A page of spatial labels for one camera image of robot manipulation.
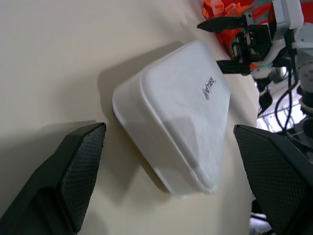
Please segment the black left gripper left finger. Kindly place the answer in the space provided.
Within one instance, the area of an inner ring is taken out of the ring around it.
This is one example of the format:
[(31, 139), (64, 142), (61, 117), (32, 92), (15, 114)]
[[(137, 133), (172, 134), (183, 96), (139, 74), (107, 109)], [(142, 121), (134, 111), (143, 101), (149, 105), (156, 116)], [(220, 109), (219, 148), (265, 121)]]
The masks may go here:
[(67, 134), (0, 218), (0, 235), (77, 235), (93, 193), (106, 124)]

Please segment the orange and teal backpack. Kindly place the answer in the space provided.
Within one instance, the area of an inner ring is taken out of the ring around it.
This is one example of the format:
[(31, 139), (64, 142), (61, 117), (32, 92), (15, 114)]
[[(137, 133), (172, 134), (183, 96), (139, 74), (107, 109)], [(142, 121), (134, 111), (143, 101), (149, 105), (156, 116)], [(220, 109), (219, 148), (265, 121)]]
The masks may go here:
[[(205, 20), (223, 16), (241, 16), (251, 13), (255, 24), (268, 24), (268, 12), (273, 0), (203, 0)], [(305, 23), (313, 24), (313, 0), (300, 0)], [(226, 53), (231, 58), (231, 45), (240, 28), (215, 33)]]

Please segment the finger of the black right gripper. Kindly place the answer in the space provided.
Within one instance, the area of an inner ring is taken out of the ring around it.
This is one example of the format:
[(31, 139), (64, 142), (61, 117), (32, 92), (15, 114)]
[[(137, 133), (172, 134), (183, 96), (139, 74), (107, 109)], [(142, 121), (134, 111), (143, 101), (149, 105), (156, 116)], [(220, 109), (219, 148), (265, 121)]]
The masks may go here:
[(249, 75), (251, 73), (249, 63), (241, 63), (234, 60), (216, 61), (223, 74)]
[(207, 32), (222, 32), (241, 26), (240, 17), (215, 17), (198, 24), (197, 28)]

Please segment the white plastic box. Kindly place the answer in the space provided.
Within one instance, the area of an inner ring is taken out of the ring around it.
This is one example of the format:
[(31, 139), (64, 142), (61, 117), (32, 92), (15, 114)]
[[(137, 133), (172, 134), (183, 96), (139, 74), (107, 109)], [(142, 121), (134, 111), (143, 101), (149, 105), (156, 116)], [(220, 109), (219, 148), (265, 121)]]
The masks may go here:
[(218, 186), (230, 93), (209, 46), (196, 40), (120, 84), (112, 108), (167, 190), (183, 198)]

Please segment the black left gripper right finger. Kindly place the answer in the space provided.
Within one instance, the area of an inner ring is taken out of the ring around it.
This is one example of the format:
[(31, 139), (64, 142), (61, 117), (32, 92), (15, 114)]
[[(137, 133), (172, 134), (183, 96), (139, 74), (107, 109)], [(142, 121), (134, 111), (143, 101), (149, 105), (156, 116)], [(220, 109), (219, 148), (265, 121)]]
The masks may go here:
[(313, 235), (313, 164), (286, 137), (235, 125), (251, 191), (276, 235)]

